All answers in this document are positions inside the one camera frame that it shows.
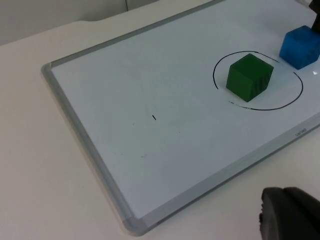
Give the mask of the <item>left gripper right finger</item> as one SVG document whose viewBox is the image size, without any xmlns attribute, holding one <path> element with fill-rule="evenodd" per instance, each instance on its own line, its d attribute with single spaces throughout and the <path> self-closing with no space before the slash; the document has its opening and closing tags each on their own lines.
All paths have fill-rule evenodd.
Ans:
<svg viewBox="0 0 320 240">
<path fill-rule="evenodd" d="M 320 201 L 298 187 L 285 187 L 284 192 L 291 197 L 313 228 L 320 232 Z"/>
</svg>

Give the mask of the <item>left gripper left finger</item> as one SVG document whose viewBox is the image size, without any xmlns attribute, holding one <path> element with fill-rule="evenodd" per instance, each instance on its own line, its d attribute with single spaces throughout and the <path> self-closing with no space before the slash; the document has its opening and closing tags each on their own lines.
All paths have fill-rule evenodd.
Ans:
<svg viewBox="0 0 320 240">
<path fill-rule="evenodd" d="M 261 195 L 259 230 L 263 240 L 318 240 L 318 233 L 284 188 L 266 187 Z"/>
</svg>

